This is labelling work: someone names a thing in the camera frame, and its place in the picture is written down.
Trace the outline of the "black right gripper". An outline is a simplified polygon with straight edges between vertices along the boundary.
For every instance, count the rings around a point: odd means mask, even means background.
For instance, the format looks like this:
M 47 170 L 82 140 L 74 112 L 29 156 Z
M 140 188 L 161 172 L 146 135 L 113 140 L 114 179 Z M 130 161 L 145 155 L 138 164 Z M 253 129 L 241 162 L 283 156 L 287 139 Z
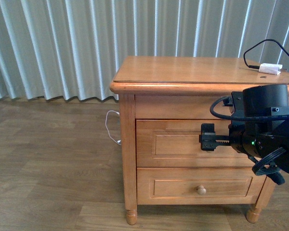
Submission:
M 217 113 L 218 118 L 231 120 L 229 142 L 240 153 L 273 162 L 289 162 L 289 106 L 261 105 L 235 109 L 231 116 Z M 201 124 L 199 136 L 203 151 L 214 151 L 216 133 L 213 123 Z

